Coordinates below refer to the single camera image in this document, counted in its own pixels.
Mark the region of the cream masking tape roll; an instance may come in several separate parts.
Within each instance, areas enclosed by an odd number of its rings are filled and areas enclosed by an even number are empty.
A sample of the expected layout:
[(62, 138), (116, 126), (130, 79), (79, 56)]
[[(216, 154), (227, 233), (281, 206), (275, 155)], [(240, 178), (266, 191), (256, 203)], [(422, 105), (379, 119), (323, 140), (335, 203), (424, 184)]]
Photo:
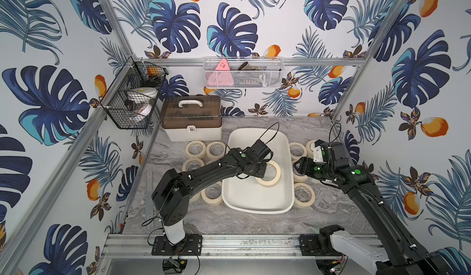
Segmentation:
[(307, 156), (310, 157), (310, 158), (313, 158), (313, 157), (314, 157), (315, 142), (316, 142), (316, 140), (313, 139), (313, 140), (310, 140), (310, 141), (306, 144)]
[(304, 183), (308, 177), (305, 174), (299, 174), (297, 171), (293, 171), (293, 179), (295, 183)]
[(201, 191), (202, 199), (212, 206), (218, 206), (223, 202), (222, 182), (217, 182)]
[(206, 157), (206, 148), (202, 141), (191, 141), (185, 147), (185, 153), (188, 158), (204, 159)]
[(289, 152), (291, 159), (294, 161), (298, 161), (300, 158), (307, 156), (307, 148), (299, 142), (290, 142)]
[(192, 171), (201, 168), (204, 165), (204, 161), (200, 158), (189, 158), (184, 162), (182, 166), (182, 171)]
[(266, 170), (259, 178), (256, 177), (257, 182), (264, 187), (273, 187), (281, 180), (282, 170), (280, 166), (274, 161), (266, 163)]
[(221, 141), (213, 141), (206, 147), (206, 155), (210, 161), (219, 160), (227, 153), (226, 144)]
[(307, 209), (315, 202), (315, 192), (311, 186), (304, 183), (294, 184), (294, 207)]

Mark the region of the white plastic storage tray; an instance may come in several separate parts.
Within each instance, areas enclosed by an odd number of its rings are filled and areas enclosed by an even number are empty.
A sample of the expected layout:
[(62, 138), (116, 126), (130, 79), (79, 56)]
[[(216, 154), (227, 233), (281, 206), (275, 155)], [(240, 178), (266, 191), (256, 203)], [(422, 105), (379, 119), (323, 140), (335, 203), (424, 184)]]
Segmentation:
[(229, 135), (232, 148), (246, 148), (260, 139), (273, 155), (262, 179), (241, 174), (222, 181), (222, 199), (236, 211), (282, 214), (294, 205), (294, 177), (289, 142), (284, 133), (265, 128), (240, 128)]

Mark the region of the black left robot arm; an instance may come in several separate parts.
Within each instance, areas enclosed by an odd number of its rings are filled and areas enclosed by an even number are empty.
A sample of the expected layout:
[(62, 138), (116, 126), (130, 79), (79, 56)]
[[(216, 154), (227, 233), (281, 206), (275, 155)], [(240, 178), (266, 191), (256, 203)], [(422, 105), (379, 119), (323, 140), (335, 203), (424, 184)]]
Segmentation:
[(152, 193), (152, 201), (168, 241), (176, 245), (186, 238), (183, 219), (193, 196), (240, 174), (262, 179), (273, 155), (267, 144), (258, 139), (245, 149), (231, 148), (222, 158), (200, 168), (181, 173), (175, 169), (165, 172)]

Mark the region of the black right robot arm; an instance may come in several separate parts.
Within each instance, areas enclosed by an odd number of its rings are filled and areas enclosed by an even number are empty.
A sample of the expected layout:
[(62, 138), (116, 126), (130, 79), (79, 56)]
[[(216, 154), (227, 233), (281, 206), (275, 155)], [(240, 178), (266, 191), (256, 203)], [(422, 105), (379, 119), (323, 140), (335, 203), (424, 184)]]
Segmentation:
[(372, 258), (373, 275), (448, 275), (443, 257), (431, 254), (399, 220), (363, 166), (350, 166), (347, 159), (315, 162), (302, 157), (293, 165), (299, 174), (320, 181), (330, 180), (361, 210), (382, 243), (387, 259)]

